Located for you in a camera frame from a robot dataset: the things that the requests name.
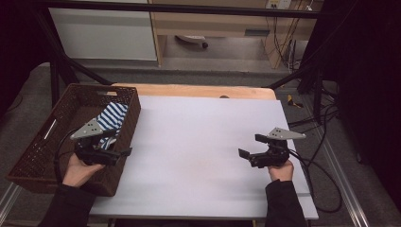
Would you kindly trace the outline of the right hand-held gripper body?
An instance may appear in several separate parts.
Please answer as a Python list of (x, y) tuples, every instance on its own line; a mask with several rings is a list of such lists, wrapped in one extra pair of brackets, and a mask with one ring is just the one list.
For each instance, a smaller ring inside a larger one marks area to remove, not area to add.
[(274, 128), (267, 135), (268, 150), (251, 154), (248, 161), (252, 167), (282, 166), (289, 158), (288, 140), (305, 139), (304, 133)]

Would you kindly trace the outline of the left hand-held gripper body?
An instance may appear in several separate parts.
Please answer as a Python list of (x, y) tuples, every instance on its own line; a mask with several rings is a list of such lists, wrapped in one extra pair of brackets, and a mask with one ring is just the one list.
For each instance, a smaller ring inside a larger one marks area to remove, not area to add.
[(115, 166), (120, 157), (112, 154), (112, 150), (100, 147), (102, 129), (93, 118), (75, 131), (70, 139), (75, 142), (75, 153), (86, 165), (100, 164)]

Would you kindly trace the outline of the blue white striped cloth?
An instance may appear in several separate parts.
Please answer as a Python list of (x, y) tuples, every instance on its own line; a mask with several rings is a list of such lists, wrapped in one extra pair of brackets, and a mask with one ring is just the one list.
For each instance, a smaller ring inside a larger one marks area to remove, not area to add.
[(116, 142), (115, 137), (121, 130), (127, 111), (127, 105), (110, 102), (103, 112), (96, 117), (96, 122), (103, 131), (115, 130), (115, 135), (100, 140), (101, 148), (108, 149)]

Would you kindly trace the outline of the brown woven basket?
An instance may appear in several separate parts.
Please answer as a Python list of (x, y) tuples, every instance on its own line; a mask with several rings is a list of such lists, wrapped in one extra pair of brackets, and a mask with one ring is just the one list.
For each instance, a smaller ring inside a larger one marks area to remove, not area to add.
[[(75, 142), (70, 136), (101, 114), (110, 102), (125, 104), (128, 111), (115, 137), (116, 142), (109, 150), (130, 148), (141, 112), (137, 90), (134, 87), (71, 84), (7, 179), (33, 193), (53, 194), (65, 174), (69, 156), (75, 153)], [(113, 196), (126, 159), (120, 157), (115, 166), (105, 166), (83, 188), (97, 196)]]

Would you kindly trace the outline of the person's right hand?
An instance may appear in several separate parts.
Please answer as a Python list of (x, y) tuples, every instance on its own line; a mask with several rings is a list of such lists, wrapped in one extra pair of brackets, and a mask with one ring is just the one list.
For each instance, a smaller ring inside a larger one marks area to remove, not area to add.
[(290, 160), (287, 160), (282, 166), (270, 166), (269, 174), (271, 180), (281, 182), (291, 181), (293, 178), (294, 166)]

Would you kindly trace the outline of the person's left hand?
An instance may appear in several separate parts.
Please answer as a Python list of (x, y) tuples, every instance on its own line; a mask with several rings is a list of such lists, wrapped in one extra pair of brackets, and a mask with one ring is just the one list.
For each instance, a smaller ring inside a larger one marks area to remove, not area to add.
[(76, 154), (73, 154), (69, 159), (62, 183), (64, 185), (79, 188), (103, 167), (104, 165), (100, 164), (87, 166)]

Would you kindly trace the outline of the yellow black tool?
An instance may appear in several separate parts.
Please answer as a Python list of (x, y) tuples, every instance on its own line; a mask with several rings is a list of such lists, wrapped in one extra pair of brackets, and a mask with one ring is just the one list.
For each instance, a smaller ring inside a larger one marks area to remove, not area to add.
[(288, 95), (288, 106), (294, 106), (297, 108), (303, 108), (304, 105), (302, 103), (297, 103), (294, 101), (292, 95)]

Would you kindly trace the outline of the white table sheet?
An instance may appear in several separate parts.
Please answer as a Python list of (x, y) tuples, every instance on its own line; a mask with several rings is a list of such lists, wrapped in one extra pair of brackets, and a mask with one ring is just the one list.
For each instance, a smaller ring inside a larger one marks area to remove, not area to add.
[(264, 168), (239, 157), (264, 152), (256, 134), (284, 129), (277, 100), (141, 96), (142, 110), (116, 193), (91, 211), (109, 218), (262, 219)]

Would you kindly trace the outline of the black metal stand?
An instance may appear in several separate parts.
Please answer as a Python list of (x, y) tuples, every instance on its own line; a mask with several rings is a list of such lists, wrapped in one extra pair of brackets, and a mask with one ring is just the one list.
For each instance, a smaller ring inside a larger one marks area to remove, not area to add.
[(60, 80), (66, 86), (71, 83), (78, 83), (76, 71), (102, 85), (113, 84), (71, 59), (65, 53), (57, 29), (51, 25), (51, 17), (47, 9), (34, 9), (32, 14), (41, 29), (41, 45), (49, 57), (52, 106), (55, 106), (61, 97)]
[(323, 69), (317, 63), (306, 63), (296, 72), (279, 79), (274, 83), (268, 85), (269, 89), (275, 90), (282, 85), (289, 83), (292, 80), (300, 79), (301, 82), (297, 87), (297, 91), (300, 95), (306, 94), (311, 90), (314, 90), (313, 98), (313, 119), (319, 124), (321, 121), (321, 101), (322, 101), (322, 89), (323, 89)]

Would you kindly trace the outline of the white cabinet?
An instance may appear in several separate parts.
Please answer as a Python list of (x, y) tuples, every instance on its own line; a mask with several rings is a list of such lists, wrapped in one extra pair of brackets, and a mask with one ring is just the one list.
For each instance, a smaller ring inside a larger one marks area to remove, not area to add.
[(146, 12), (50, 9), (66, 54), (74, 59), (157, 59)]

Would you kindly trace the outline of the black curtain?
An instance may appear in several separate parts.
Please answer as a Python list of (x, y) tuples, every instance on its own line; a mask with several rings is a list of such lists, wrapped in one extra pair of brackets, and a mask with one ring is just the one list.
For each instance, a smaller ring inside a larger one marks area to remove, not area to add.
[(48, 61), (39, 40), (39, 25), (25, 0), (0, 0), (0, 119), (30, 72)]
[(358, 151), (401, 208), (401, 0), (323, 0), (331, 16), (310, 39), (329, 36), (325, 79)]

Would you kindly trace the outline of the light wooden desk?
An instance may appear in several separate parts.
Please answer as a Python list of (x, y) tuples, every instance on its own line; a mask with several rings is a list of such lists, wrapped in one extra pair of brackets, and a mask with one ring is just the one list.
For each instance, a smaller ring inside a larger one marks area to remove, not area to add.
[[(151, 4), (195, 5), (267, 9), (267, 0), (148, 0)], [(318, 0), (291, 0), (288, 9), (310, 11), (318, 6)], [(316, 24), (314, 19), (251, 17), (192, 13), (152, 12), (152, 29), (156, 39), (157, 57), (162, 57), (166, 35), (207, 37), (252, 37), (263, 42), (270, 66), (280, 66), (289, 45), (295, 41), (307, 41)]]

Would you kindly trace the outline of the office chair base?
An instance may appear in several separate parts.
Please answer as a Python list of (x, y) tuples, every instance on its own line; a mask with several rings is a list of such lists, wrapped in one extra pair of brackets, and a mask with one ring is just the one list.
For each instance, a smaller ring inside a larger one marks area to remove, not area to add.
[(204, 36), (184, 36), (184, 35), (176, 35), (177, 39), (180, 39), (184, 42), (192, 43), (192, 44), (200, 44), (202, 48), (206, 49), (208, 47), (208, 43)]

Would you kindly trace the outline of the white power strip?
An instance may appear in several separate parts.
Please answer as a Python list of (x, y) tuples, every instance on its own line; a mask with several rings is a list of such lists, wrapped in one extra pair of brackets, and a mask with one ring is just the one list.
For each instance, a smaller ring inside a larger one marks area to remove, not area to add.
[(291, 4), (291, 0), (267, 0), (267, 9), (288, 9)]

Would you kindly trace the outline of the aluminium rail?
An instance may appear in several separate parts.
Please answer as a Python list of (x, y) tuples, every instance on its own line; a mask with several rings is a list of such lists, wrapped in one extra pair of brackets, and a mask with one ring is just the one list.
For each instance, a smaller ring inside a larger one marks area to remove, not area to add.
[(323, 138), (323, 129), (317, 128), (316, 134), (323, 141), (323, 154), (340, 188), (342, 200), (355, 227), (370, 227), (370, 223), (357, 199), (357, 195), (343, 170), (339, 159), (327, 138)]
[(16, 183), (11, 183), (3, 197), (0, 199), (0, 227), (5, 223), (5, 220), (14, 203), (17, 201), (21, 191), (21, 186)]

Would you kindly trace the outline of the black metal frame bar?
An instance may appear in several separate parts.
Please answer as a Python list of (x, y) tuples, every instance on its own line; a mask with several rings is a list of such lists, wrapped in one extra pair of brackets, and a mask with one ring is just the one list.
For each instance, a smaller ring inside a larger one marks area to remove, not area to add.
[(142, 4), (142, 3), (118, 3), (97, 1), (73, 1), (73, 0), (34, 0), (38, 7), (54, 9), (93, 9), (115, 11), (141, 11), (141, 12), (165, 12), (165, 13), (192, 13), (212, 15), (236, 15), (252, 17), (277, 17), (277, 18), (301, 18), (318, 19), (324, 13), (306, 10), (283, 9), (252, 9), (214, 6), (169, 5), (169, 4)]

